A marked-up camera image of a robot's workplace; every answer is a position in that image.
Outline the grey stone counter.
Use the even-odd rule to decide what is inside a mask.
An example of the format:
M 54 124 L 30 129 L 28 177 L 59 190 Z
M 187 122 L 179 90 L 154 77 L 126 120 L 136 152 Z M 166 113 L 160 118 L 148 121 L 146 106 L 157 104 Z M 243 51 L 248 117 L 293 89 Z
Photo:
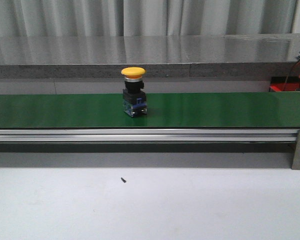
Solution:
M 189 36 L 0 37 L 0 79 L 282 77 L 300 33 Z

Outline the yellow mushroom push button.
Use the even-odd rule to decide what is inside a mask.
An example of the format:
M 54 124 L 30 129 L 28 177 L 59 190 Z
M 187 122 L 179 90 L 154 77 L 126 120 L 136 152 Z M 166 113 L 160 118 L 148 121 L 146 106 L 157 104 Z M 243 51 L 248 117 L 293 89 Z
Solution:
M 142 67 L 126 67 L 121 70 L 125 77 L 125 88 L 122 90 L 124 112 L 132 118 L 146 115 L 148 111 L 146 93 L 142 91 L 142 77 L 145 73 L 146 70 Z

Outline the white pleated curtain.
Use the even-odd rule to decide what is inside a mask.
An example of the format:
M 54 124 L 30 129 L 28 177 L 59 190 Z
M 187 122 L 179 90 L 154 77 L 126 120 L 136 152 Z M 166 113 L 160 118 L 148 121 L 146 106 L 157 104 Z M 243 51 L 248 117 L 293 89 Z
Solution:
M 0 37 L 285 34 L 294 0 L 0 0 Z

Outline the green conveyor belt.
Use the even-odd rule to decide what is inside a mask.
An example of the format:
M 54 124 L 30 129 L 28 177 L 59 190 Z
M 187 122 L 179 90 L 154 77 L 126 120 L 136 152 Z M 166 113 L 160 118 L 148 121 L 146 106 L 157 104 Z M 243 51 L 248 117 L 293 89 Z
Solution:
M 0 95 L 0 129 L 300 128 L 300 92 L 149 93 L 147 114 L 109 94 Z

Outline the aluminium conveyor rail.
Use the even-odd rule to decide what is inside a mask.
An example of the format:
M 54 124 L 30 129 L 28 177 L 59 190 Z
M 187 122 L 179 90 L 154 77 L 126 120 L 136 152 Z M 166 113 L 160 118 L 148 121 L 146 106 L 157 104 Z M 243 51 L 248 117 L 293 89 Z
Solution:
M 0 129 L 0 142 L 294 142 L 293 128 Z

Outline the red plastic bin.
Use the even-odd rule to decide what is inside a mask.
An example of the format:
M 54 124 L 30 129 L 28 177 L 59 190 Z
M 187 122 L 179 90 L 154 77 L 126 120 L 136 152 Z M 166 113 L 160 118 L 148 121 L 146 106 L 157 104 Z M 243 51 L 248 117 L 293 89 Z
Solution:
M 296 92 L 300 91 L 300 79 L 296 76 L 288 77 L 285 84 L 285 77 L 272 77 L 269 86 L 269 92 Z

